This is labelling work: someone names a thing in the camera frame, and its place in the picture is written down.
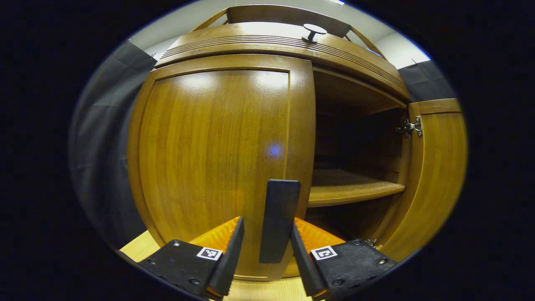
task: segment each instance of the closed cabinet door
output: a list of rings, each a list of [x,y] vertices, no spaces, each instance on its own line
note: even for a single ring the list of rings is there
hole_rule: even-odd
[[[274,280],[260,264],[269,179],[301,182],[297,217],[310,193],[315,97],[310,61],[272,55],[192,59],[149,75],[131,119],[128,173],[141,217],[161,245],[189,241],[236,217],[245,234],[235,277]]]

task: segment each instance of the wooden shelf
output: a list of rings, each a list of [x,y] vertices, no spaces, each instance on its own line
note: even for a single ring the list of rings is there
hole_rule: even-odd
[[[308,207],[322,207],[377,199],[405,190],[401,184],[340,169],[315,169]]]

